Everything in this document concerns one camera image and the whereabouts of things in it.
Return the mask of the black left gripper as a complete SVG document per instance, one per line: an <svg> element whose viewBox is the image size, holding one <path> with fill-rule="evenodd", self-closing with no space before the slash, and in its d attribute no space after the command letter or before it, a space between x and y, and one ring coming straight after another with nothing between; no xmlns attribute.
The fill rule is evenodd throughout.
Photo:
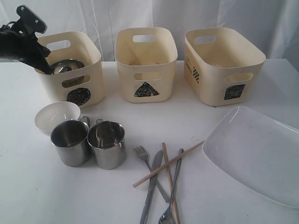
<svg viewBox="0 0 299 224"><path fill-rule="evenodd" d="M18 6L16 13L20 18L14 23L14 32L21 41L21 61L44 74L51 75L52 68L46 61L50 50L41 45L36 37L36 33L46 32L46 23L26 5Z"/></svg>

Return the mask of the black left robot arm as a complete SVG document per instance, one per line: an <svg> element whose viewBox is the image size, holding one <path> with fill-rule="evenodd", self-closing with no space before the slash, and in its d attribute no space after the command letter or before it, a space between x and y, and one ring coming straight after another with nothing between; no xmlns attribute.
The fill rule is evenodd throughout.
<svg viewBox="0 0 299 224"><path fill-rule="evenodd" d="M51 51L41 45L36 37L36 32L46 32L46 23L26 5L18 6L16 13L20 17L17 21L0 28L1 59L17 60L51 75L54 68L46 60Z"/></svg>

